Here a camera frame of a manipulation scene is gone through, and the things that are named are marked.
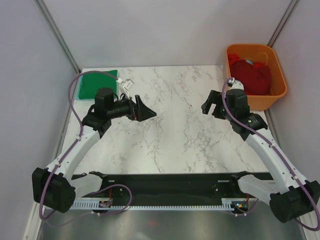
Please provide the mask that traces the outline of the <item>dark red t shirt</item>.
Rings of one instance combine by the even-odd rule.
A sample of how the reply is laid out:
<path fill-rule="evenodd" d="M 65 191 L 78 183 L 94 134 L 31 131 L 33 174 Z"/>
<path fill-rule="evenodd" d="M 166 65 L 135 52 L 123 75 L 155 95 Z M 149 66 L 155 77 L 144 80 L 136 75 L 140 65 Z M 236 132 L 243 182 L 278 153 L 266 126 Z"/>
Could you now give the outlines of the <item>dark red t shirt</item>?
<path fill-rule="evenodd" d="M 265 96 L 268 95 L 271 87 L 271 71 L 266 65 L 253 65 L 241 59 L 230 67 L 231 77 L 240 81 L 244 86 L 247 95 Z"/>

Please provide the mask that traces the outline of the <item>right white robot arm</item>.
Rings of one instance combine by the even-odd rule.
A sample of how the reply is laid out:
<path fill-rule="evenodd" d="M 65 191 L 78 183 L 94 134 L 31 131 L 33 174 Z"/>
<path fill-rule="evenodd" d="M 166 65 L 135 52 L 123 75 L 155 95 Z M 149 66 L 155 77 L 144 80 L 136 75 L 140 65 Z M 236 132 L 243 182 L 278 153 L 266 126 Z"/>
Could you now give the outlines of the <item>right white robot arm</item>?
<path fill-rule="evenodd" d="M 269 183 L 243 172 L 229 184 L 230 193 L 235 197 L 244 193 L 254 196 L 266 203 L 282 223 L 310 212 L 318 217 L 320 184 L 316 180 L 308 181 L 293 166 L 263 118 L 250 111 L 245 92 L 242 89 L 231 89 L 226 93 L 211 90 L 201 106 L 203 114 L 208 114 L 212 105 L 215 105 L 212 115 L 229 121 L 233 131 L 257 153 L 274 180 Z"/>

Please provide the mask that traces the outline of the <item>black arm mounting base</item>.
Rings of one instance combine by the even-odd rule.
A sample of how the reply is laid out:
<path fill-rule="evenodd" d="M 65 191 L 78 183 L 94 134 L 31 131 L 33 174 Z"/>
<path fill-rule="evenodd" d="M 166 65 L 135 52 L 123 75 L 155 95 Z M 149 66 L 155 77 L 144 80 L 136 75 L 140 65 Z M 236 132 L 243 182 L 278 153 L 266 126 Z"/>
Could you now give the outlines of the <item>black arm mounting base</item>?
<path fill-rule="evenodd" d="M 102 174 L 100 193 L 92 198 L 107 198 L 120 204 L 131 203 L 213 203 L 215 199 L 246 199 L 236 186 L 235 173 L 183 174 Z"/>

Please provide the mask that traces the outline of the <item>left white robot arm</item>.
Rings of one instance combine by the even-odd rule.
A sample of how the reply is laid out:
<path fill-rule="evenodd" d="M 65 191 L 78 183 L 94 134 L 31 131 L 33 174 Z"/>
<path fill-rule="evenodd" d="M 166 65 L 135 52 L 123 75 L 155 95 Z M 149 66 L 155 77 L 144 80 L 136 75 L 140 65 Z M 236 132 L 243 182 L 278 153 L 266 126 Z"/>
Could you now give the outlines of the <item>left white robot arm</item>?
<path fill-rule="evenodd" d="M 139 95 L 134 100 L 125 98 L 122 101 L 115 101 L 114 96 L 111 88 L 100 88 L 70 146 L 47 167 L 38 167 L 32 173 L 33 198 L 41 207 L 65 213 L 81 197 L 91 193 L 104 197 L 109 193 L 110 185 L 99 173 L 87 173 L 74 179 L 78 165 L 111 127 L 113 119 L 127 117 L 143 122 L 157 115 Z"/>

